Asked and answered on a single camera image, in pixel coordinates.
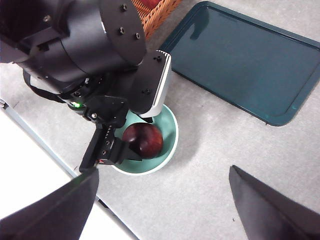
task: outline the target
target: bowl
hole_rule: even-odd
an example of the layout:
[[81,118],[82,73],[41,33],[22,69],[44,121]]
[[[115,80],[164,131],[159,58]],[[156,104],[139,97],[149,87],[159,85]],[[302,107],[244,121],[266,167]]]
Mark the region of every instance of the bowl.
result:
[[[122,174],[141,176],[158,171],[170,161],[176,151],[179,138],[176,117],[166,105],[163,105],[161,113],[152,119],[152,124],[161,131],[163,137],[163,148],[160,154],[157,157],[143,159],[142,161],[125,159],[122,164],[113,165],[114,169]],[[145,123],[145,121],[129,111],[124,126],[115,131],[115,136],[122,139],[124,131],[134,123]]]

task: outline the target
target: gray surface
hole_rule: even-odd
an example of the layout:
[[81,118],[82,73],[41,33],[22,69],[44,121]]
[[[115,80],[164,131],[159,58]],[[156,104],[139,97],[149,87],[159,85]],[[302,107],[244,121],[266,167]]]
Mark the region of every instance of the gray surface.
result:
[[[198,1],[184,0],[151,38],[158,48]],[[217,0],[215,3],[320,41],[319,0]],[[1,95],[71,169],[94,131],[66,106],[34,95],[14,65],[1,65]],[[282,127],[262,121],[173,74],[166,104],[179,124],[179,143],[162,170],[123,175],[101,166],[98,195],[141,240],[244,240],[229,167],[320,213],[320,87]]]

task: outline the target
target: red apple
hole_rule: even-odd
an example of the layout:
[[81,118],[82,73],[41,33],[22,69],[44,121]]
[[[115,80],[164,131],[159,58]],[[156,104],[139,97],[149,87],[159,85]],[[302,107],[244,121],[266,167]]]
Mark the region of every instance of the red apple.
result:
[[154,9],[161,0],[140,0],[149,9]]
[[127,127],[122,140],[143,159],[152,159],[161,152],[164,140],[161,131],[149,123],[137,122]]

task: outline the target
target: teal tray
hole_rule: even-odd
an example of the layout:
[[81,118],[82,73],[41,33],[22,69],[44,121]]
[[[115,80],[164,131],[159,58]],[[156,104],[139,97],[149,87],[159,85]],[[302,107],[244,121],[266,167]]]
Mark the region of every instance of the teal tray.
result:
[[172,69],[273,126],[320,78],[320,43],[212,2],[195,5],[160,48]]

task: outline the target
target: wicker basket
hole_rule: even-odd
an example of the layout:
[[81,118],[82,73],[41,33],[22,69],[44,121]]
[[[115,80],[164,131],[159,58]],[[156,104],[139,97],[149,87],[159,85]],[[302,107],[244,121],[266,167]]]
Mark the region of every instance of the wicker basket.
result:
[[139,13],[146,39],[151,37],[154,31],[164,22],[181,1],[182,0],[161,0],[154,9],[150,9],[143,5],[140,0],[132,0]]

